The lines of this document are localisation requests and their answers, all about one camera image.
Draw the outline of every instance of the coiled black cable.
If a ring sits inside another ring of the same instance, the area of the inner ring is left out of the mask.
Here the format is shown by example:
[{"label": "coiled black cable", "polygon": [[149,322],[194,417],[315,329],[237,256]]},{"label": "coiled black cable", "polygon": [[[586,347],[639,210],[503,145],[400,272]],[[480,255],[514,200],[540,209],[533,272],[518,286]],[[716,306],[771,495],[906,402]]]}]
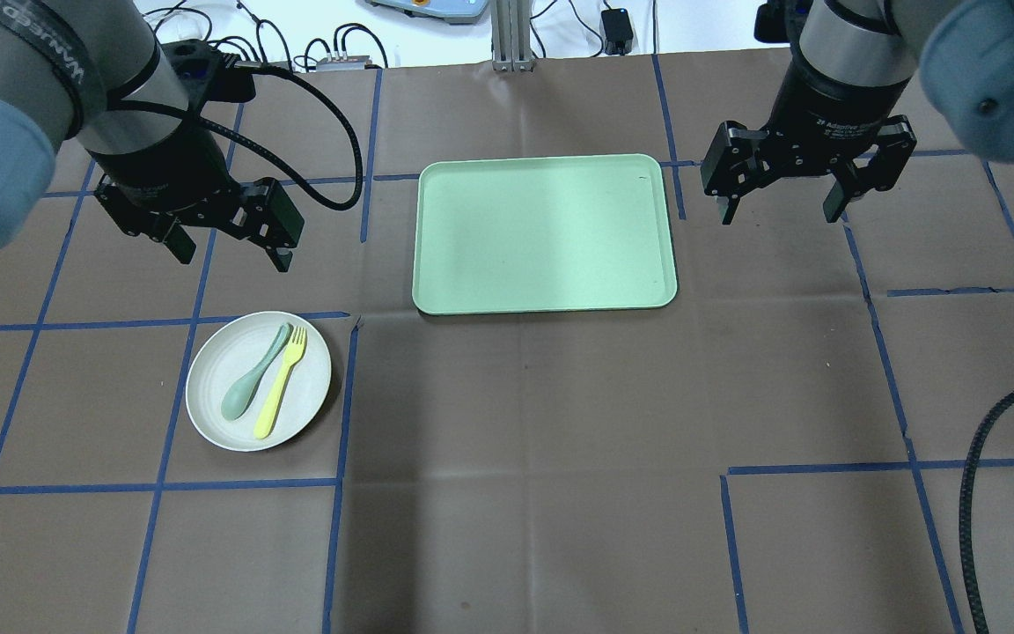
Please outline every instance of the coiled black cable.
[{"label": "coiled black cable", "polygon": [[317,190],[312,188],[310,184],[307,184],[306,178],[302,177],[301,173],[293,169],[292,165],[285,162],[284,159],[275,155],[275,153],[273,153],[273,151],[269,148],[265,148],[264,145],[243,136],[243,134],[234,132],[229,128],[225,128],[224,125],[210,121],[209,119],[206,119],[206,117],[201,117],[192,111],[184,111],[182,109],[172,108],[172,105],[163,103],[153,103],[153,101],[126,99],[110,103],[108,110],[149,112],[161,114],[161,116],[173,117],[174,119],[180,119],[184,121],[193,121],[194,124],[201,125],[202,128],[218,134],[221,137],[226,137],[226,139],[234,141],[238,145],[242,145],[242,147],[257,153],[257,155],[263,159],[275,164],[279,169],[283,170],[284,173],[290,178],[290,180],[295,182],[295,184],[299,186],[299,189],[303,190],[307,196],[312,198],[312,200],[318,204],[325,206],[325,208],[334,209],[336,211],[346,211],[353,208],[353,206],[357,204],[358,199],[362,196],[364,177],[362,147],[358,143],[358,135],[355,134],[354,126],[350,125],[350,120],[347,120],[347,117],[341,110],[339,110],[338,105],[336,105],[334,101],[331,101],[327,95],[323,95],[318,88],[315,88],[312,84],[306,83],[303,79],[299,79],[299,77],[297,77],[297,75],[290,70],[265,65],[265,67],[252,69],[250,72],[254,72],[255,75],[271,75],[274,77],[281,77],[281,79],[285,79],[291,83],[299,85],[299,87],[305,89],[312,96],[316,97],[316,99],[320,100],[322,104],[327,105],[327,110],[330,110],[331,114],[334,114],[335,119],[337,119],[343,126],[343,129],[347,132],[347,139],[350,140],[350,151],[353,153],[355,161],[355,190],[350,194],[350,197],[347,198],[346,201],[333,201],[331,198],[323,196],[323,194],[318,193]]},{"label": "coiled black cable", "polygon": [[964,577],[964,593],[969,598],[972,626],[977,634],[989,634],[989,623],[985,621],[985,609],[981,603],[981,589],[977,586],[977,565],[972,557],[972,490],[985,441],[989,440],[993,425],[997,424],[998,419],[1012,405],[1014,405],[1014,392],[1002,398],[993,409],[989,410],[989,414],[977,428],[977,433],[972,437],[969,454],[964,459],[964,471],[961,473],[961,503],[957,513],[957,533],[961,542],[961,574]]}]

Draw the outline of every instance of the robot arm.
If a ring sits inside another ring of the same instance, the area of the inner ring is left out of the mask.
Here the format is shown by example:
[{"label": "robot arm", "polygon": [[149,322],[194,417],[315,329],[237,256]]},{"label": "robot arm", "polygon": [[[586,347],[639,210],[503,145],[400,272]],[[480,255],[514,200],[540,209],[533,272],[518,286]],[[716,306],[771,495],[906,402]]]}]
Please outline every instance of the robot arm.
[{"label": "robot arm", "polygon": [[965,148],[1014,162],[1014,0],[769,0],[755,36],[788,42],[792,64],[769,122],[724,122],[701,165],[724,224],[744,194],[779,178],[832,173],[828,222],[866,191],[892,188],[917,138],[890,109],[918,62]]},{"label": "robot arm", "polygon": [[209,99],[254,97],[252,72],[264,71],[202,42],[161,47],[131,0],[0,0],[0,248],[76,136],[104,169],[96,198],[125,233],[148,234],[189,264],[195,244],[183,227],[218,228],[287,270],[303,228],[297,208],[275,178],[230,178],[195,117]]}]

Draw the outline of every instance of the power adapter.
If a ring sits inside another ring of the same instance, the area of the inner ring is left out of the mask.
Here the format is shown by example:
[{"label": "power adapter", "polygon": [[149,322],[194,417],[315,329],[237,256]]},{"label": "power adapter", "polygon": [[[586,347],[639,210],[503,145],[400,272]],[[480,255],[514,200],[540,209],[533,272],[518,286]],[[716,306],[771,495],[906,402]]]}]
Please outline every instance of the power adapter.
[{"label": "power adapter", "polygon": [[632,19],[628,9],[604,9],[600,12],[600,31],[604,34],[604,54],[625,56],[632,50]]}]

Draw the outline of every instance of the green tray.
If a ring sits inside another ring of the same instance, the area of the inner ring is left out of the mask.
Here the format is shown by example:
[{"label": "green tray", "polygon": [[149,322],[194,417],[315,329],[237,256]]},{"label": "green tray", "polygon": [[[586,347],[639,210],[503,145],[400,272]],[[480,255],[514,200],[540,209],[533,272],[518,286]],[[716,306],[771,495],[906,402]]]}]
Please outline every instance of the green tray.
[{"label": "green tray", "polygon": [[422,172],[414,302],[427,313],[658,308],[677,288],[652,157],[450,161]]}]

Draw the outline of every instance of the yellow fork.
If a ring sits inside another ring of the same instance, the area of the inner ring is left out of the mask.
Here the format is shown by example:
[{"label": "yellow fork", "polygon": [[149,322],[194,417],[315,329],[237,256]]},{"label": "yellow fork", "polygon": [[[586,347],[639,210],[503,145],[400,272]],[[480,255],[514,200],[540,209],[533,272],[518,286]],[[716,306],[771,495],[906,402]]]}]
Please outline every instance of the yellow fork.
[{"label": "yellow fork", "polygon": [[257,417],[257,428],[252,429],[252,436],[258,440],[269,437],[273,430],[273,423],[277,421],[277,413],[281,410],[284,384],[289,380],[292,366],[298,364],[299,358],[303,357],[305,348],[307,348],[307,331],[303,329],[303,326],[293,326],[292,337],[284,346],[284,361],[281,363],[281,369],[277,372],[277,380],[273,384],[273,391],[269,393],[269,398],[265,400],[261,415]]}]

